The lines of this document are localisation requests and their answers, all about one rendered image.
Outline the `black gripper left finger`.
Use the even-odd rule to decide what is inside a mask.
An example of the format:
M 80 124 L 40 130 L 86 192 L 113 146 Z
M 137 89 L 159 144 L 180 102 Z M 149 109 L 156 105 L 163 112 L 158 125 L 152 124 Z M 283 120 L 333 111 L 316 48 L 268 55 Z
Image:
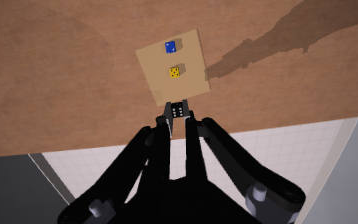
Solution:
M 158 224 L 162 178 L 170 179 L 171 102 L 155 120 L 156 127 L 141 128 L 95 184 L 60 213 L 57 224 L 107 224 L 122 208 L 141 171 L 125 224 Z

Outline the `black die with white pips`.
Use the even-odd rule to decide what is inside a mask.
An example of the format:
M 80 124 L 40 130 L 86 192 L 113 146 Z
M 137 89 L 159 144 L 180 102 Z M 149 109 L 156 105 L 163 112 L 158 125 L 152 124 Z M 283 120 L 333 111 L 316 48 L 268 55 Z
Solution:
M 183 115 L 183 103 L 177 102 L 171 104 L 171 112 L 173 118 L 184 117 Z

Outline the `yellow die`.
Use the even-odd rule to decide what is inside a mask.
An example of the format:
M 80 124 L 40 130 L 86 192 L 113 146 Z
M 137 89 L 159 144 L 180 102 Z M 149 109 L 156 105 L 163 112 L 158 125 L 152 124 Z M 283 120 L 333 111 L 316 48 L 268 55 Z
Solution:
M 179 77 L 179 68 L 178 67 L 174 67 L 174 68 L 170 68 L 170 76 L 171 78 L 175 78 L 175 77 Z

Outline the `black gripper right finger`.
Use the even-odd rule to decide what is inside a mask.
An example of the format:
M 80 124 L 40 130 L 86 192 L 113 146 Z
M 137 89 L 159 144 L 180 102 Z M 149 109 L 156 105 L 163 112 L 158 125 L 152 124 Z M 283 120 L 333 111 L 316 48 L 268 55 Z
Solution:
M 294 224 L 305 201 L 304 191 L 261 165 L 212 118 L 197 121 L 182 100 L 186 133 L 186 224 L 216 224 L 199 137 L 213 152 L 247 209 L 262 224 Z

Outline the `blue die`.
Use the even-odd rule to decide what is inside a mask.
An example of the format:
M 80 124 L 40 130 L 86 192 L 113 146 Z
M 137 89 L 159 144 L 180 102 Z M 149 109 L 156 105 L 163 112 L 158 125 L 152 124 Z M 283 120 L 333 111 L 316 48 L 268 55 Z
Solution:
M 166 47 L 166 52 L 167 53 L 176 52 L 175 41 L 166 42 L 165 47 Z

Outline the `tan flat mat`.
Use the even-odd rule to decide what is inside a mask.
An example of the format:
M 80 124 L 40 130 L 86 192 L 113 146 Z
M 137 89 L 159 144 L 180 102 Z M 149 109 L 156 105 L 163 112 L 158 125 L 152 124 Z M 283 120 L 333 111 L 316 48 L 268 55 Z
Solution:
M 166 53 L 165 42 L 176 52 Z M 135 51 L 157 106 L 210 91 L 197 30 L 176 35 Z M 171 78 L 170 68 L 179 68 Z

